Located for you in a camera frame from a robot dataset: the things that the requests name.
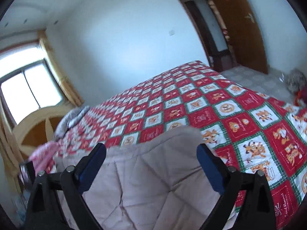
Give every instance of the white wall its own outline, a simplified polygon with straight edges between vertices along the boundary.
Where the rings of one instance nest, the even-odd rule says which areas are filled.
[[[181,2],[187,2],[191,0],[180,0]],[[210,32],[215,42],[216,48],[218,51],[223,51],[228,49],[228,46],[225,41],[225,37],[222,33],[222,30],[219,26],[217,19],[215,18],[214,13],[209,7],[206,0],[193,0],[195,1],[199,11],[201,12]]]
[[[61,42],[57,58],[90,105],[180,64],[208,63],[178,0],[87,0],[46,32]]]
[[[248,0],[260,27],[268,64],[307,75],[307,33],[287,0]]]
[[[37,39],[37,32],[28,32],[24,34],[16,34],[9,37],[1,37],[0,38],[0,50],[11,45],[19,44],[25,41],[31,41]]]

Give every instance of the plush toy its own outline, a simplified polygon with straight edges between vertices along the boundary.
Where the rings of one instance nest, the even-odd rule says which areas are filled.
[[[292,94],[297,94],[306,87],[305,75],[298,69],[293,69],[285,79],[285,84]]]

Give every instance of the bedspread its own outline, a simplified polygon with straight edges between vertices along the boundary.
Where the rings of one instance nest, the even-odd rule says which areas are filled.
[[[264,171],[279,229],[307,192],[306,118],[306,109],[246,89],[194,61],[92,108],[59,141],[57,155],[90,151],[97,142],[124,148],[191,125],[226,165],[247,173]],[[243,196],[240,192],[237,211]]]

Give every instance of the floor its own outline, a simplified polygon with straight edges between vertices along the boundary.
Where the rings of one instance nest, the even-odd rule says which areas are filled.
[[[248,89],[275,97],[287,103],[293,103],[294,95],[280,81],[281,72],[270,69],[269,74],[264,74],[248,67],[235,67],[221,73],[225,78],[234,81]]]

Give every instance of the white padded blanket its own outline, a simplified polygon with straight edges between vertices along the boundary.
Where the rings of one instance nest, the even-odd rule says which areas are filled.
[[[104,230],[198,230],[219,194],[196,158],[198,129],[183,126],[152,141],[108,149],[105,162],[83,197]],[[57,171],[82,156],[56,160]],[[78,229],[59,195],[70,227]],[[231,214],[224,229],[235,221]]]

